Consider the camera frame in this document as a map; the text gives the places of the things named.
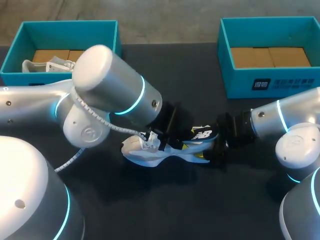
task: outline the dark tabletop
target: dark tabletop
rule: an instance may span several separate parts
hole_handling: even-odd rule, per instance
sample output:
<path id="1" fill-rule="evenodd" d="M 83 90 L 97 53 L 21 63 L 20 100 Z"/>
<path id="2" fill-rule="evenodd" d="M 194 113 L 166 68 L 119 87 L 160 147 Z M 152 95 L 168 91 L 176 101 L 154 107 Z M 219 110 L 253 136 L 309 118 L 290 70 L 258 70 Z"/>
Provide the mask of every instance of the dark tabletop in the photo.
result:
<path id="1" fill-rule="evenodd" d="M 0 63 L 7 50 L 0 47 Z M 182 102 L 197 125 L 273 101 L 227 99 L 215 43 L 124 45 L 122 57 L 164 100 Z M 3 135 L 28 141 L 58 167 L 77 149 L 58 127 L 48 128 Z M 176 157 L 156 168 L 135 165 L 120 152 L 127 137 L 111 132 L 60 174 L 85 216 L 86 240 L 283 240 L 279 207 L 292 184 L 279 169 L 275 143 L 231 150 L 224 172 Z"/>

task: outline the teal box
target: teal box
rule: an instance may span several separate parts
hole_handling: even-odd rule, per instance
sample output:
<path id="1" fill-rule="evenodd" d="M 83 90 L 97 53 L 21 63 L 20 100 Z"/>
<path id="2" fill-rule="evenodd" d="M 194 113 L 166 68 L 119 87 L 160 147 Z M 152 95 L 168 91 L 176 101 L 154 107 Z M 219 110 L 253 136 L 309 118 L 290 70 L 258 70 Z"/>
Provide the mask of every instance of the teal box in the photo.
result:
<path id="1" fill-rule="evenodd" d="M 231 48 L 303 48 L 311 67 L 236 68 Z M 320 25 L 314 17 L 222 18 L 217 52 L 230 99 L 282 98 L 320 86 Z"/>
<path id="2" fill-rule="evenodd" d="M 70 72 L 22 73 L 36 50 L 86 50 L 102 44 L 121 56 L 118 21 L 25 21 L 21 24 L 0 70 L 7 86 L 51 84 L 71 79 Z"/>

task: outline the gray floor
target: gray floor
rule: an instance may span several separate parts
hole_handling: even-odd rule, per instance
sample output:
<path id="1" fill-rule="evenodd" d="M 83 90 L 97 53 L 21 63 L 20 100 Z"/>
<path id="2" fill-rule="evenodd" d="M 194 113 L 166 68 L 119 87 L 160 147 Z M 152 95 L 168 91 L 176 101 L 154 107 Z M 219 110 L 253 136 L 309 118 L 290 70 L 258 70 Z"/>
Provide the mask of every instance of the gray floor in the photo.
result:
<path id="1" fill-rule="evenodd" d="M 126 44 L 215 42 L 222 17 L 316 16 L 319 0 L 0 0 L 0 45 L 22 21 L 119 20 Z"/>

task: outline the shoe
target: shoe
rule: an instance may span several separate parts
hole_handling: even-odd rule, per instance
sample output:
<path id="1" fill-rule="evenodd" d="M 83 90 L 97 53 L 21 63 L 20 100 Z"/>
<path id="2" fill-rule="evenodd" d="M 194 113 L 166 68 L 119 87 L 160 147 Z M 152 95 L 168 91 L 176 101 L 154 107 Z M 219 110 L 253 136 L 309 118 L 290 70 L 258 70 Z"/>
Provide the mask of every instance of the shoe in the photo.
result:
<path id="1" fill-rule="evenodd" d="M 160 140 L 156 133 L 151 132 L 148 141 L 134 135 L 122 142 L 121 152 L 129 161 L 144 167 L 156 167 L 170 156 L 179 157 L 190 163 L 206 164 L 210 161 L 204 159 L 202 152 L 212 148 L 217 137 L 217 134 L 212 134 L 213 131 L 209 129 L 211 127 L 208 125 L 193 127 L 195 137 L 185 141 L 182 149 L 166 145 L 164 151 L 159 150 Z"/>
<path id="2" fill-rule="evenodd" d="M 72 72 L 75 62 L 70 60 L 63 60 L 54 56 L 48 62 L 32 62 L 24 60 L 22 63 L 23 73 L 52 73 L 52 72 Z"/>

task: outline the glowing blue light ring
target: glowing blue light ring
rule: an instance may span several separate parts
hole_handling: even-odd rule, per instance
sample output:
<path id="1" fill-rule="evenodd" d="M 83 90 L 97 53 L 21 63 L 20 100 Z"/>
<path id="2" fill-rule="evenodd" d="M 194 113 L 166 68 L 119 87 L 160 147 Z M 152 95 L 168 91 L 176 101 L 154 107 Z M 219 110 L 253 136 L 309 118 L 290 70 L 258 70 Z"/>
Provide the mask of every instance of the glowing blue light ring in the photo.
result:
<path id="1" fill-rule="evenodd" d="M 315 193 L 315 177 L 316 177 L 316 174 L 317 174 L 319 169 L 320 169 L 320 167 L 317 170 L 315 170 L 315 172 L 312 175 L 312 179 L 311 179 L 311 194 L 312 194 L 312 199 L 313 199 L 313 202 L 314 202 L 314 206 L 315 206 L 316 210 L 318 211 L 318 214 L 320 215 L 320 206 L 319 206 L 319 203 L 317 201 L 316 193 Z"/>
<path id="2" fill-rule="evenodd" d="M 70 93 L 67 93 L 66 95 L 62 96 L 59 101 L 57 102 L 57 104 L 55 105 L 55 110 L 54 110 L 54 114 L 55 114 L 55 117 L 57 117 L 57 111 L 58 111 L 58 107 L 59 105 L 62 103 L 62 101 L 68 97 L 70 95 Z"/>
<path id="3" fill-rule="evenodd" d="M 123 114 L 127 114 L 128 112 L 130 112 L 132 109 L 134 109 L 138 103 L 140 102 L 140 100 L 142 99 L 144 93 L 145 93 L 145 88 L 146 88 L 146 82 L 143 76 L 141 76 L 142 79 L 142 89 L 141 89 L 141 93 L 140 96 L 138 97 L 138 99 L 135 101 L 135 103 L 129 107 L 127 110 L 125 111 L 121 111 L 121 112 L 115 112 L 116 115 L 123 115 Z"/>
<path id="4" fill-rule="evenodd" d="M 287 175 L 288 175 L 288 177 L 289 177 L 292 181 L 294 181 L 294 182 L 296 182 L 296 183 L 298 183 L 298 184 L 300 183 L 300 181 L 295 180 L 295 179 L 293 179 L 292 177 L 290 177 L 289 174 L 287 174 Z"/>
<path id="5" fill-rule="evenodd" d="M 69 212 L 70 212 L 70 196 L 69 196 L 69 192 L 68 192 L 68 189 L 67 189 L 66 185 L 64 185 L 64 186 L 65 186 L 66 194 L 67 194 L 67 196 L 68 196 L 68 207 L 67 207 L 67 210 L 66 210 L 66 214 L 65 214 L 64 221 L 63 221 L 63 223 L 62 223 L 62 225 L 61 225 L 61 227 L 60 227 L 60 230 L 58 231 L 58 233 L 56 234 L 56 236 L 54 237 L 53 240 L 57 240 L 57 239 L 59 238 L 59 236 L 61 235 L 62 231 L 64 230 L 64 228 L 65 228 L 65 226 L 66 226 L 66 224 L 67 224 L 67 220 L 68 220 L 68 217 L 69 217 Z"/>
<path id="6" fill-rule="evenodd" d="M 276 101 L 276 108 L 278 109 L 278 113 L 279 113 L 282 125 L 284 127 L 284 130 L 287 133 L 288 132 L 288 128 L 287 128 L 286 122 L 284 120 L 284 116 L 282 115 L 282 112 L 281 112 L 280 101 L 279 100 Z"/>

